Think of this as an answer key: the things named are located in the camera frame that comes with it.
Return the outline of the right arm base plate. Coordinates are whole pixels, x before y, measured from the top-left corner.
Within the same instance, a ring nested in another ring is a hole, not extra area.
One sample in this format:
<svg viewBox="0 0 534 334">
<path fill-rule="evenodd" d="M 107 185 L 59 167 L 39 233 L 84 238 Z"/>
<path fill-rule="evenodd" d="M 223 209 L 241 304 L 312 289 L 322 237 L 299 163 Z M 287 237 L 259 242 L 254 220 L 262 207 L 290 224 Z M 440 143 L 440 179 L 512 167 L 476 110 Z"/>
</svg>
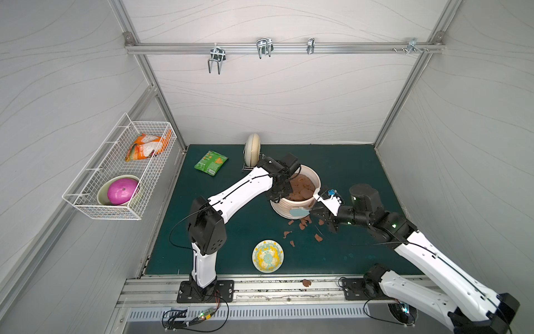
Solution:
<svg viewBox="0 0 534 334">
<path fill-rule="evenodd" d="M 374 284 L 364 278 L 341 277 L 338 285 L 347 301 L 367 301 L 376 296 Z"/>
</svg>

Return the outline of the white ceramic pot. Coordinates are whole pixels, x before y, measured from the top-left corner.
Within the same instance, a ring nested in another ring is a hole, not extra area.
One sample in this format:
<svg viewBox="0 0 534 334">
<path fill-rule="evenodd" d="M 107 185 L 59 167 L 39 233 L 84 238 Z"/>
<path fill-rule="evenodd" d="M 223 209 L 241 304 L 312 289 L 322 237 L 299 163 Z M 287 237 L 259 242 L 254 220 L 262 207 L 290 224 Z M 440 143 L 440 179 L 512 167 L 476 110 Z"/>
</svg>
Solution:
<svg viewBox="0 0 534 334">
<path fill-rule="evenodd" d="M 320 177 L 310 167 L 302 165 L 300 174 L 297 176 L 296 180 L 302 179 L 305 181 L 304 177 L 308 178 L 312 183 L 311 189 L 305 192 L 305 194 L 311 194 L 310 198 L 305 197 L 304 200 L 299 201 L 283 198 L 278 203 L 270 202 L 271 207 L 281 217 L 293 220 L 305 218 L 315 205 L 316 200 L 313 195 L 316 190 L 321 188 Z"/>
</svg>

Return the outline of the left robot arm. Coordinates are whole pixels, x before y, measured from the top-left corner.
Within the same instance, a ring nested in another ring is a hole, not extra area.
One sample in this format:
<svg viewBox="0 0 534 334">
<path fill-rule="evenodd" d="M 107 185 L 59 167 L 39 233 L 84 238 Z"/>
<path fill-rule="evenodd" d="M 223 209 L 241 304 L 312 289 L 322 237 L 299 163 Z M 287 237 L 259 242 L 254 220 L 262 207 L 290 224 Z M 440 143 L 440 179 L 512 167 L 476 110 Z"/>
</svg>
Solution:
<svg viewBox="0 0 534 334">
<path fill-rule="evenodd" d="M 291 180 L 301 164 L 289 153 L 281 160 L 264 157 L 243 179 L 208 199 L 196 198 L 187 217 L 187 232 L 193 249 L 191 282 L 204 289 L 216 281 L 216 256 L 227 241 L 225 224 L 257 196 L 265 193 L 278 202 L 292 192 Z"/>
</svg>

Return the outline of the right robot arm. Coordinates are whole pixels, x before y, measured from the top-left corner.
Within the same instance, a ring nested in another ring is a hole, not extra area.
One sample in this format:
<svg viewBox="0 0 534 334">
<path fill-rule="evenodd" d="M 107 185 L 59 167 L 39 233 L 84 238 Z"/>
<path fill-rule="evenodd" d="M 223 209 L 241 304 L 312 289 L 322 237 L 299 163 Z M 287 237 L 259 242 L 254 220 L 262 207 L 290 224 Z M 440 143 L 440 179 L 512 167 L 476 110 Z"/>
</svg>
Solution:
<svg viewBox="0 0 534 334">
<path fill-rule="evenodd" d="M 520 302 L 509 293 L 497 293 L 478 282 L 440 252 L 416 225 L 403 215 L 387 211 L 378 191 L 367 184 L 350 188 L 349 205 L 334 189 L 314 192 L 312 214 L 331 232 L 341 225 L 366 228 L 378 246 L 388 246 L 423 272 L 438 288 L 410 282 L 394 270 L 375 265 L 363 278 L 369 299 L 396 299 L 431 316 L 453 333 L 511 333 Z"/>
</svg>

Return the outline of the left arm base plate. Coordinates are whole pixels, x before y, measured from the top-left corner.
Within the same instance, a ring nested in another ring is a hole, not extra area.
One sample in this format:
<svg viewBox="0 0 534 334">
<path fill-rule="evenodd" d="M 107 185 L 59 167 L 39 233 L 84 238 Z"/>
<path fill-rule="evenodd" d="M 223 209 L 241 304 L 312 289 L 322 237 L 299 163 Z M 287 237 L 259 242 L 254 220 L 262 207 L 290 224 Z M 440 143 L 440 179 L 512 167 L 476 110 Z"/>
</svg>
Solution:
<svg viewBox="0 0 534 334">
<path fill-rule="evenodd" d="M 177 294 L 177 303 L 215 303 L 216 298 L 232 302 L 234 298 L 233 280 L 215 280 L 201 288 L 193 279 L 183 281 Z"/>
</svg>

